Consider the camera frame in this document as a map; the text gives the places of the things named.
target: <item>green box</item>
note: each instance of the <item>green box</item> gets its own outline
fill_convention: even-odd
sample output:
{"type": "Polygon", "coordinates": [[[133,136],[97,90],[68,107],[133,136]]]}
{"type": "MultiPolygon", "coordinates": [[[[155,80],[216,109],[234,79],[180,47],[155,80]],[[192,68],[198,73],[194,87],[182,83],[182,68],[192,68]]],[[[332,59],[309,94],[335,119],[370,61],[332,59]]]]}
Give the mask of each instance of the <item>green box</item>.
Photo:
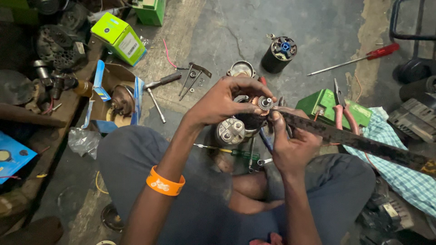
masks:
{"type": "Polygon", "coordinates": [[[144,25],[162,26],[165,15],[165,0],[138,1],[133,8],[144,25]]]}
{"type": "Polygon", "coordinates": [[[91,33],[127,64],[135,66],[147,52],[132,27],[121,19],[106,13],[91,28],[91,33]]]}
{"type": "MultiPolygon", "coordinates": [[[[353,114],[353,117],[356,120],[357,124],[362,127],[368,127],[372,111],[348,99],[345,99],[345,103],[350,105],[350,112],[353,114]]],[[[314,119],[316,113],[322,110],[324,111],[324,115],[318,116],[317,120],[334,126],[335,113],[333,107],[335,105],[336,100],[334,99],[333,91],[329,89],[322,89],[298,101],[295,108],[303,110],[304,113],[306,113],[306,115],[308,115],[311,119],[314,119]]],[[[350,124],[348,123],[345,116],[342,117],[342,126],[350,130],[350,124]]]]}

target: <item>concrete floor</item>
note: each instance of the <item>concrete floor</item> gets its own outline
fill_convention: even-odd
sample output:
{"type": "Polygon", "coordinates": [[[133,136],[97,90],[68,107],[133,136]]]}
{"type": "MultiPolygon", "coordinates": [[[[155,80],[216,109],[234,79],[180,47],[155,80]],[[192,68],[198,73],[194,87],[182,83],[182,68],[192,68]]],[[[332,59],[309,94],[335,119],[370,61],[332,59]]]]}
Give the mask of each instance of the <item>concrete floor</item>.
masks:
{"type": "MultiPolygon", "coordinates": [[[[408,7],[402,12],[399,26],[406,33],[414,32],[417,3],[418,0],[405,3],[408,7]]],[[[153,46],[136,67],[131,68],[135,75],[148,82],[174,72],[167,61],[162,38],[165,38],[169,57],[175,65],[187,67],[193,61],[212,73],[210,80],[204,77],[203,87],[194,85],[195,92],[188,93],[181,102],[177,95],[183,80],[153,90],[167,119],[165,124],[161,123],[151,98],[144,94],[141,124],[164,137],[172,137],[183,114],[239,60],[250,62],[259,75],[266,77],[268,87],[277,97],[285,96],[289,106],[295,106],[298,100],[320,89],[333,89],[333,78],[337,78],[348,98],[356,99],[360,92],[356,75],[363,87],[359,99],[362,105],[383,106],[388,112],[395,110],[401,104],[398,96],[401,85],[392,78],[392,71],[412,57],[412,41],[399,41],[401,50],[389,57],[306,76],[361,57],[379,48],[376,43],[390,44],[391,6],[390,0],[353,3],[346,0],[168,0],[163,27],[136,24],[136,17],[131,14],[128,22],[138,36],[151,39],[153,46]],[[298,48],[294,60],[276,75],[268,74],[260,67],[260,60],[270,45],[266,38],[268,33],[288,36],[298,48]]],[[[425,12],[424,25],[434,23],[435,17],[428,12],[425,12]]],[[[424,31],[432,34],[434,30],[433,26],[424,31]]],[[[420,57],[431,57],[432,50],[432,43],[420,43],[420,57]]],[[[116,58],[109,60],[122,64],[116,58]]],[[[257,142],[256,150],[265,153],[261,140],[257,142]]],[[[118,234],[100,222],[100,212],[110,202],[110,197],[95,187],[97,170],[96,162],[89,156],[80,158],[68,147],[60,158],[34,219],[59,216],[66,230],[59,242],[61,245],[96,244],[107,239],[117,242],[119,239],[118,234]]],[[[351,235],[349,244],[355,244],[357,240],[358,236],[351,235]]]]}

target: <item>barcode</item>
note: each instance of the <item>barcode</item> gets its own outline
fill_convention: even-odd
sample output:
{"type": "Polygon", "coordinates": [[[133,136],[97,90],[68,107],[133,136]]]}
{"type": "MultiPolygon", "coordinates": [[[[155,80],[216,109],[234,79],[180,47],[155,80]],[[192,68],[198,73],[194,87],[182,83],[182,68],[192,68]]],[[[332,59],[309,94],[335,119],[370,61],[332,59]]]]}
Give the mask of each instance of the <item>barcode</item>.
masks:
{"type": "Polygon", "coordinates": [[[134,50],[134,48],[138,45],[138,43],[135,43],[133,45],[133,47],[129,50],[129,52],[127,52],[127,55],[130,55],[130,53],[132,53],[132,51],[134,50]]]}

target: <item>red screwdriver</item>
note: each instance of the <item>red screwdriver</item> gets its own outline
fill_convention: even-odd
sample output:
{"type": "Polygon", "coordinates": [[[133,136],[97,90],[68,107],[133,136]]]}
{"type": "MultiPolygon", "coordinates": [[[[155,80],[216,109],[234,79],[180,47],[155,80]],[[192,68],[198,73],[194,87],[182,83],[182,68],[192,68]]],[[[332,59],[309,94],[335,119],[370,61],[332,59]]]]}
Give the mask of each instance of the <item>red screwdriver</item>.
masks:
{"type": "Polygon", "coordinates": [[[375,59],[375,58],[378,58],[378,57],[381,57],[381,56],[392,54],[394,51],[397,51],[399,48],[400,48],[399,44],[393,43],[393,44],[390,44],[390,45],[388,45],[386,47],[382,47],[382,48],[376,49],[374,51],[371,51],[371,52],[367,53],[366,56],[364,56],[362,58],[355,59],[355,60],[352,60],[352,61],[348,61],[348,62],[339,64],[339,65],[335,65],[335,66],[332,66],[332,67],[329,67],[329,68],[325,68],[325,69],[320,70],[320,71],[312,72],[312,73],[307,74],[307,75],[308,76],[315,75],[315,74],[318,74],[318,73],[321,73],[321,72],[324,72],[324,71],[335,69],[337,67],[341,67],[343,65],[351,64],[351,63],[354,63],[354,62],[357,62],[357,61],[361,61],[361,60],[364,60],[364,59],[367,59],[367,60],[370,61],[372,59],[375,59]]]}

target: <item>gray trousers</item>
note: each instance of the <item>gray trousers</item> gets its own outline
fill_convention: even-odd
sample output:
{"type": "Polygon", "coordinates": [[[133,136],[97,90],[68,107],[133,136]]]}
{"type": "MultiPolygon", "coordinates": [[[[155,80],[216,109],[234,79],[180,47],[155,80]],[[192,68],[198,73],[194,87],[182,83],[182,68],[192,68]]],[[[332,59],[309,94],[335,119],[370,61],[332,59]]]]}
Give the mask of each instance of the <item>gray trousers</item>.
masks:
{"type": "MultiPolygon", "coordinates": [[[[97,160],[123,220],[127,220],[151,167],[159,163],[168,145],[159,133],[143,126],[118,128],[100,141],[97,160]]],[[[255,238],[267,240],[270,232],[286,236],[284,205],[254,215],[230,210],[231,175],[218,173],[199,160],[199,150],[193,149],[189,155],[183,171],[186,184],[175,197],[158,244],[246,245],[255,238]]],[[[283,199],[276,168],[269,165],[266,174],[269,199],[283,199]]],[[[322,155],[309,163],[306,186],[321,241],[337,245],[369,199],[375,175],[355,156],[322,155]]]]}

